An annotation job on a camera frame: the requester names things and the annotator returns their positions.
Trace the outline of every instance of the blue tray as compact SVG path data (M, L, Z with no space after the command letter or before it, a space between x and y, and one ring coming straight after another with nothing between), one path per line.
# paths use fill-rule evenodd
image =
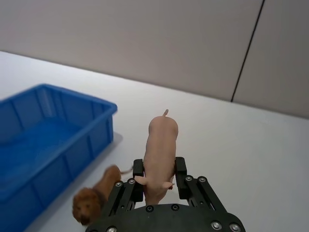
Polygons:
M0 226L24 230L113 141L111 102L39 85L0 102Z

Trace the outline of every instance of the screw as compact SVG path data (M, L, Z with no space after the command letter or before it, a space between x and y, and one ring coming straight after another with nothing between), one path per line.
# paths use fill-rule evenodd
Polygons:
M213 221L213 222L211 223L211 227L212 227L214 230L216 230L216 231L218 231L218 230L220 230L220 229L222 228L221 224L220 224L219 222L217 222L217 221Z
M198 181L199 181L199 182L205 182L205 181L206 181L206 179L205 179L205 178L203 178L203 177L200 177L200 178L198 179Z
M117 232L116 227L109 227L106 232Z
M177 211L179 210L179 206L177 204L172 205L172 210Z
M237 224L231 224L230 225L230 228L231 228L231 230L233 231L233 232L240 232L240 226L239 225L237 225Z
M192 177L190 177L190 176L186 176L186 178L185 178L187 181L191 181L192 180Z
M154 210L154 208L153 208L151 205L149 205L149 206L146 207L146 211L147 211L148 213L152 212L153 210Z

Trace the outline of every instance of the gray wall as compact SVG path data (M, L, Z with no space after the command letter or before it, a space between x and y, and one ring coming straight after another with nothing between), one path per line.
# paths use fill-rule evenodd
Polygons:
M309 1L266 0L235 102L309 118Z
M7 0L0 49L231 100L261 0Z

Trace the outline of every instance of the white table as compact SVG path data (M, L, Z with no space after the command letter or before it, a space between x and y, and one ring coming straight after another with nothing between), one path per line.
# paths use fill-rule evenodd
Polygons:
M0 99L40 83L107 99L118 112L106 156L95 160L28 232L83 232L71 214L75 192L92 186L110 164L127 169L143 158L148 124L167 108L179 125L177 156L185 157L188 173L206 176L248 232L308 231L308 120L0 52ZM184 202L174 188L162 203Z

